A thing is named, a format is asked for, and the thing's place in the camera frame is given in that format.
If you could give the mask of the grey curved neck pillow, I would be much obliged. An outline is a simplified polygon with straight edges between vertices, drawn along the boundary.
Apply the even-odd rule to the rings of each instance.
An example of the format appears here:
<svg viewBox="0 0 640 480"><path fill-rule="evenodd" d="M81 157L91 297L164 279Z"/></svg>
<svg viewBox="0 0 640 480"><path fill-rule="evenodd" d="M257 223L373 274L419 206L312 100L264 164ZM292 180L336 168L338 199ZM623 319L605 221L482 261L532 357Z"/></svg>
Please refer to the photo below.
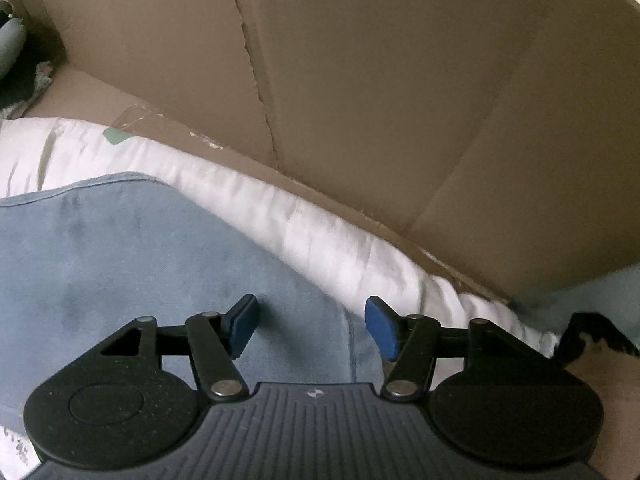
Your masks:
<svg viewBox="0 0 640 480"><path fill-rule="evenodd" d="M27 30L23 21L13 15L9 1L1 1L0 78L4 78L20 56Z"/></svg>

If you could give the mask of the blue denim drawstring pants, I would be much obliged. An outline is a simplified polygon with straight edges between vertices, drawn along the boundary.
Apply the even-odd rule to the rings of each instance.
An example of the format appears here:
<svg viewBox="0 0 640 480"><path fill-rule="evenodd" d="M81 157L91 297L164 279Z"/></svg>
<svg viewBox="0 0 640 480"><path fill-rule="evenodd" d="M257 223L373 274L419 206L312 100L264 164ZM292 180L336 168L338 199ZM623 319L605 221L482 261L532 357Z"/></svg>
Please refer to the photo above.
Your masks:
<svg viewBox="0 0 640 480"><path fill-rule="evenodd" d="M134 318L178 325L247 294L260 320L236 365L260 382L383 380L360 313L186 196L114 174L1 203L1 422L24 428L37 386Z"/></svg>

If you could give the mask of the cream bear print bedsheet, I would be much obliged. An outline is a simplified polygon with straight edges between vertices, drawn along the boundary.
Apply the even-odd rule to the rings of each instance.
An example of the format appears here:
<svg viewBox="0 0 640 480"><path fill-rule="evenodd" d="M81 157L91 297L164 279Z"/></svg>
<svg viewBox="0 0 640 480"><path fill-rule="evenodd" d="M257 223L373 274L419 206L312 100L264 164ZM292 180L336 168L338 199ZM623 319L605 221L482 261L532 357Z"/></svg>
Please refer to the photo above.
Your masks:
<svg viewBox="0 0 640 480"><path fill-rule="evenodd" d="M459 292L382 238L239 171L92 122L2 122L1 203L128 172L174 188L361 316L366 300L379 296L399 313L426 314L450 327L488 318L543 354L558 342L554 333L522 323L504 304ZM37 463L24 428L17 432L1 423L2 477L22 478Z"/></svg>

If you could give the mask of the brown cardboard sheet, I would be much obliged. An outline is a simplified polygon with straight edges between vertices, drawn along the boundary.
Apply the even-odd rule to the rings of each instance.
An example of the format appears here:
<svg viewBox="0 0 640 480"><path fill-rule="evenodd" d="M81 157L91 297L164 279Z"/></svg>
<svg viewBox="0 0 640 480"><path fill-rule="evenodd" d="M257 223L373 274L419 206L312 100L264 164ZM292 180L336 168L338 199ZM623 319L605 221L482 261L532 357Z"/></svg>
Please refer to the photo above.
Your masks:
<svg viewBox="0 0 640 480"><path fill-rule="evenodd" d="M639 260L639 0L11 0L38 115L343 206L492 292Z"/></svg>

